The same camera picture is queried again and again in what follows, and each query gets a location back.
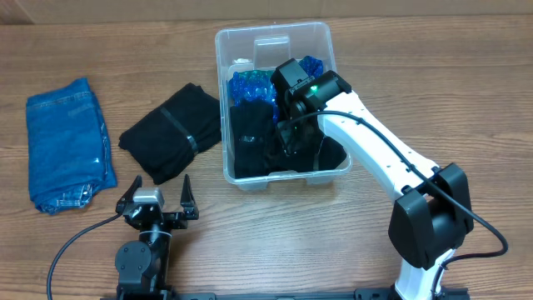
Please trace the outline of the blue denim jeans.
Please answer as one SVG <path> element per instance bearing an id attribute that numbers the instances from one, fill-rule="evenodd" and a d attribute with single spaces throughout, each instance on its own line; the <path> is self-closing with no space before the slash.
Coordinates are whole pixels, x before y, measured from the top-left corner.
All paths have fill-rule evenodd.
<path id="1" fill-rule="evenodd" d="M 114 188 L 111 141 L 86 78 L 27 99 L 28 189 L 48 214 L 84 208 Z"/>

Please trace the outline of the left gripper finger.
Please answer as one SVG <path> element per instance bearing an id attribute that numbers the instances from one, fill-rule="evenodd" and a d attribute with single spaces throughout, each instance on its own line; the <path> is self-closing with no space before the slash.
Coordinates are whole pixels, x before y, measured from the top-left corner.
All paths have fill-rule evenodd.
<path id="1" fill-rule="evenodd" d="M 117 201 L 115 212 L 123 213 L 129 203 L 132 202 L 133 195 L 142 186 L 142 176 L 137 175 L 128 190 Z"/>
<path id="2" fill-rule="evenodd" d="M 180 204 L 184 213 L 196 213 L 197 204 L 192 193 L 191 180 L 188 174 L 185 175 L 182 186 Z"/>

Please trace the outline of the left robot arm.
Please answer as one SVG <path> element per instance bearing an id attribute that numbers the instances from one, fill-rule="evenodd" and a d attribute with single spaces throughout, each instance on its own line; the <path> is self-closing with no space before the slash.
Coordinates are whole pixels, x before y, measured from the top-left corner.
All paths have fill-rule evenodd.
<path id="1" fill-rule="evenodd" d="M 180 205 L 179 212 L 164 212 L 161 189 L 143 187 L 140 176 L 117 202 L 116 212 L 139 232 L 138 239 L 123 244 L 115 256 L 118 299 L 177 298 L 167 284 L 172 231 L 186 229 L 189 221 L 199 218 L 188 176 L 184 177 Z"/>

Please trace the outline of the black garment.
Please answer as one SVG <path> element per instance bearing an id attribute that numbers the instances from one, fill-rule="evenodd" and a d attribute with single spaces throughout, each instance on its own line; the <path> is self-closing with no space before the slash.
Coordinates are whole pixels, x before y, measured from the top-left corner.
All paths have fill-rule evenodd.
<path id="1" fill-rule="evenodd" d="M 244 102 L 230 109 L 236 178 L 266 176 L 270 171 L 266 152 L 274 133 L 273 106 Z"/>
<path id="2" fill-rule="evenodd" d="M 340 143 L 324 135 L 316 151 L 286 156 L 274 134 L 266 146 L 266 158 L 273 168 L 306 173 L 336 169 L 346 159 L 346 152 Z"/>
<path id="3" fill-rule="evenodd" d="M 221 140 L 220 101 L 188 83 L 123 132 L 118 146 L 159 185 Z"/>

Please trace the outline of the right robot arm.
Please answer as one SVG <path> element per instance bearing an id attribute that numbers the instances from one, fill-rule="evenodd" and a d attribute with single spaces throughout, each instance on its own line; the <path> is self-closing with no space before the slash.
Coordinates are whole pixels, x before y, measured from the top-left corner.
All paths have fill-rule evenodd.
<path id="1" fill-rule="evenodd" d="M 454 163 L 441 168 L 410 149 L 364 106 L 337 73 L 318 78 L 298 66 L 278 68 L 271 81 L 289 117 L 290 145 L 314 122 L 369 171 L 392 200 L 389 238 L 402 258 L 389 288 L 360 288 L 356 298 L 467 299 L 466 289 L 441 286 L 443 263 L 473 228 L 467 177 Z"/>

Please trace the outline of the blue sparkly garment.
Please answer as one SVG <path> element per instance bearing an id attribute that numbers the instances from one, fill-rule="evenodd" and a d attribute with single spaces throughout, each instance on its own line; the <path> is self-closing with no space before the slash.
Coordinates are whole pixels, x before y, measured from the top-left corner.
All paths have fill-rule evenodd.
<path id="1" fill-rule="evenodd" d="M 298 64 L 308 76 L 319 77 L 324 73 L 323 61 L 313 56 L 305 56 Z M 252 70 L 234 72 L 228 87 L 235 106 L 250 102 L 265 102 L 273 108 L 273 122 L 277 123 L 280 111 L 276 104 L 277 91 L 271 82 L 272 70 Z"/>

